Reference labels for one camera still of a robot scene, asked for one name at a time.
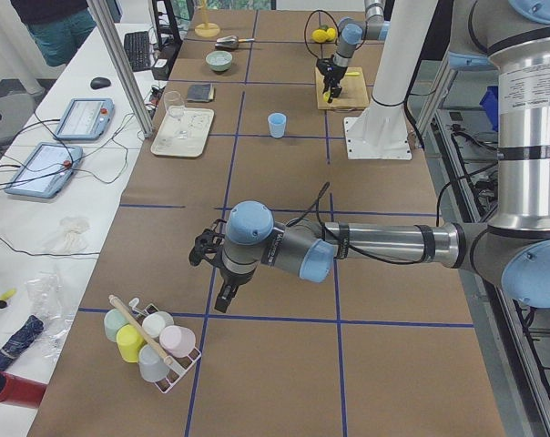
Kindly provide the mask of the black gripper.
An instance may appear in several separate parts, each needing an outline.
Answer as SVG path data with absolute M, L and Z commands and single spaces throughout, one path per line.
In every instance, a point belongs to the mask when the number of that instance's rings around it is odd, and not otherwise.
M 257 268 L 257 262 L 239 264 L 229 259 L 219 260 L 220 276 L 223 279 L 219 295 L 216 298 L 214 309 L 226 312 L 230 302 L 236 297 L 239 286 L 249 282 Z
M 341 86 L 339 83 L 344 78 L 347 68 L 345 66 L 337 66 L 331 63 L 327 70 L 327 82 L 324 84 L 323 94 L 329 92 L 328 102 L 331 103 L 341 94 Z

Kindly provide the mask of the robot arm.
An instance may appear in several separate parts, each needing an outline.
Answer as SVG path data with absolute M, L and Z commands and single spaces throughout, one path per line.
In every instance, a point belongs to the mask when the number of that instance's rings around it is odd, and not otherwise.
M 340 96 L 341 80 L 344 78 L 349 63 L 358 46 L 367 40 L 384 41 L 388 35 L 390 22 L 384 18 L 384 1 L 365 1 L 365 19 L 357 21 L 343 18 L 339 23 L 339 42 L 335 53 L 329 58 L 316 62 L 318 71 L 323 76 L 323 97 L 331 103 Z
M 336 259 L 437 262 L 471 271 L 511 298 L 550 308 L 550 1 L 456 1 L 449 65 L 498 72 L 497 209 L 485 223 L 281 224 L 257 201 L 229 213 L 210 244 L 225 311 L 260 264 L 313 282 Z

